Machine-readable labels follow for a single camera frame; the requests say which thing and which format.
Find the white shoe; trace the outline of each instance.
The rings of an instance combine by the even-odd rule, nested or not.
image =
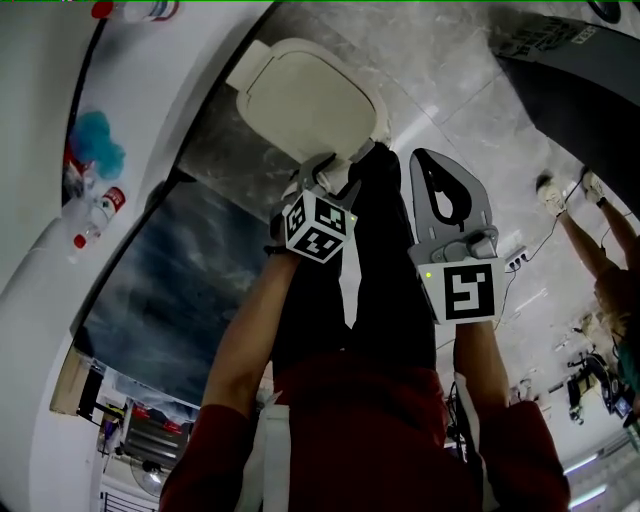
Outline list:
[[[600,199],[604,197],[604,190],[602,190],[602,182],[591,171],[587,171],[582,177],[582,188],[584,189],[584,195],[587,201],[597,204]]]
[[[538,187],[538,199],[554,217],[557,217],[567,210],[567,205],[564,201],[564,197],[562,196],[562,191],[556,186],[551,178],[544,181]]]

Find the bottle cap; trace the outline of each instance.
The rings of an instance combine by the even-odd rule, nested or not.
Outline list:
[[[73,239],[73,245],[75,245],[78,249],[82,249],[85,245],[87,245],[87,239],[82,235],[76,235]]]
[[[91,16],[97,19],[107,18],[113,11],[113,2],[96,2],[91,9]]]

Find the white cube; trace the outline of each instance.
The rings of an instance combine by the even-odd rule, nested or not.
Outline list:
[[[357,218],[352,213],[303,190],[293,206],[282,212],[287,249],[325,263],[353,235]]]

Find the maroon t-shirt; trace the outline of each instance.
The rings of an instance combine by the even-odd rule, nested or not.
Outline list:
[[[434,371],[339,352],[299,363],[275,384],[278,403],[290,406],[290,511],[481,510],[469,469],[443,449]],[[160,509],[233,511],[252,444],[240,413],[204,407]],[[480,453],[503,510],[567,510],[568,484],[534,403],[482,423]]]

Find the forearm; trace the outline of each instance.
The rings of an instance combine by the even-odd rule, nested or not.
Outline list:
[[[509,379],[491,322],[456,326],[453,361],[480,420],[508,407]]]
[[[269,258],[220,341],[203,407],[225,405],[249,417],[299,261],[294,254]]]

